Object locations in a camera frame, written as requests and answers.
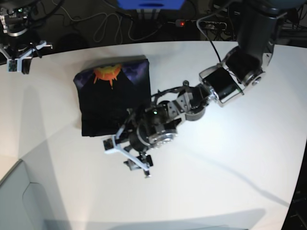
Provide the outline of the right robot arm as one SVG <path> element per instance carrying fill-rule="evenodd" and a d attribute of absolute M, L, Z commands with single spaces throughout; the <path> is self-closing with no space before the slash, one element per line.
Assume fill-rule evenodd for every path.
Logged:
<path fill-rule="evenodd" d="M 34 56 L 42 57 L 43 48 L 53 48 L 42 40 L 37 29 L 53 16 L 63 5 L 61 0 L 55 8 L 40 18 L 38 0 L 2 0 L 0 2 L 0 53 L 6 58 L 8 72 L 29 74 Z"/>

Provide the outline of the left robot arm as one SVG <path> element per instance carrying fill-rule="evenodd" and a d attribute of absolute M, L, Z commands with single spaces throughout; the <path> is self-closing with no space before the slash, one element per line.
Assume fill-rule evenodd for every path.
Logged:
<path fill-rule="evenodd" d="M 245 0 L 238 31 L 238 45 L 218 63 L 199 74 L 200 82 L 159 91 L 150 106 L 132 110 L 118 131 L 103 139 L 106 154 L 119 152 L 130 170 L 143 170 L 150 177 L 153 165 L 148 150 L 171 142 L 177 127 L 203 117 L 210 102 L 224 106 L 243 96 L 265 75 L 274 45 L 291 0 Z"/>

